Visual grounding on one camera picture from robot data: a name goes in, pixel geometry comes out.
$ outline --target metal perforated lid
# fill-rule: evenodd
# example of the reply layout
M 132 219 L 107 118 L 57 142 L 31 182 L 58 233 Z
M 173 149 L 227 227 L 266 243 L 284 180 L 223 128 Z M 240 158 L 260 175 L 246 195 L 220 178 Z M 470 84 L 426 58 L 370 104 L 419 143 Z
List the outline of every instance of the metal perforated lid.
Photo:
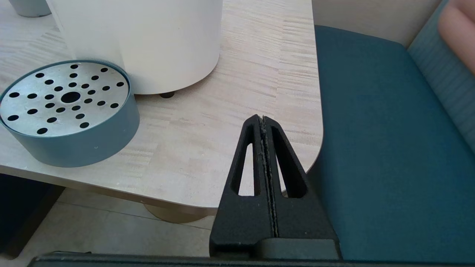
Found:
M 0 117 L 8 127 L 26 135 L 76 134 L 112 117 L 128 93 L 125 77 L 109 66 L 65 63 L 17 82 L 0 103 Z

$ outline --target table leg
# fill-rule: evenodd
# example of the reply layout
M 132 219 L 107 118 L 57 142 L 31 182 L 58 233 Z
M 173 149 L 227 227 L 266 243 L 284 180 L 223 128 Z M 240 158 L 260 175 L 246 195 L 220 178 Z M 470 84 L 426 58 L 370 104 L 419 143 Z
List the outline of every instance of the table leg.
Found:
M 160 207 L 155 207 L 155 206 L 150 206 L 150 205 L 145 205 L 145 204 L 144 206 L 155 217 L 167 222 L 186 223 L 186 222 L 192 222 L 192 221 L 196 221 L 196 220 L 206 217 L 206 215 L 189 214 L 189 213 L 184 213 L 181 211 L 160 208 Z

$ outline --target tiled floor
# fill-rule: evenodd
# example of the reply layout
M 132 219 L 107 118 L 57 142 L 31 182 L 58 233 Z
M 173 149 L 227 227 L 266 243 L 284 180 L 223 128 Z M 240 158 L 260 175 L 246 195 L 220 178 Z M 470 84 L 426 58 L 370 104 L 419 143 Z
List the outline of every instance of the tiled floor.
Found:
M 1 267 L 25 267 L 52 251 L 208 256 L 214 217 L 188 224 L 161 221 L 136 202 L 66 189 L 15 260 Z

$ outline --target blue-gray round container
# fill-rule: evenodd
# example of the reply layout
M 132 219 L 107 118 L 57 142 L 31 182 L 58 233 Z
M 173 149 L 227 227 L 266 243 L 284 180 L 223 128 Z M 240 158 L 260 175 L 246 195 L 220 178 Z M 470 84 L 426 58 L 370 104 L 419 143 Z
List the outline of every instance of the blue-gray round container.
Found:
M 24 75 L 1 95 L 0 118 L 33 157 L 58 167 L 114 155 L 140 121 L 127 74 L 91 60 L 58 62 Z
M 28 18 L 51 14 L 46 0 L 9 0 L 18 15 Z

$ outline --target black rubber foot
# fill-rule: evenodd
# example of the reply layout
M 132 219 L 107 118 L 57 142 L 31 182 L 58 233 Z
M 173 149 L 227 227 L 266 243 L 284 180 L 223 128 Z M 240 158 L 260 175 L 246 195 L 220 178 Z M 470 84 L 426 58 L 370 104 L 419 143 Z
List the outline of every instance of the black rubber foot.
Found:
M 163 98 L 170 98 L 170 97 L 175 95 L 175 92 L 173 91 L 173 92 L 163 93 L 163 94 L 159 94 L 159 95 Z

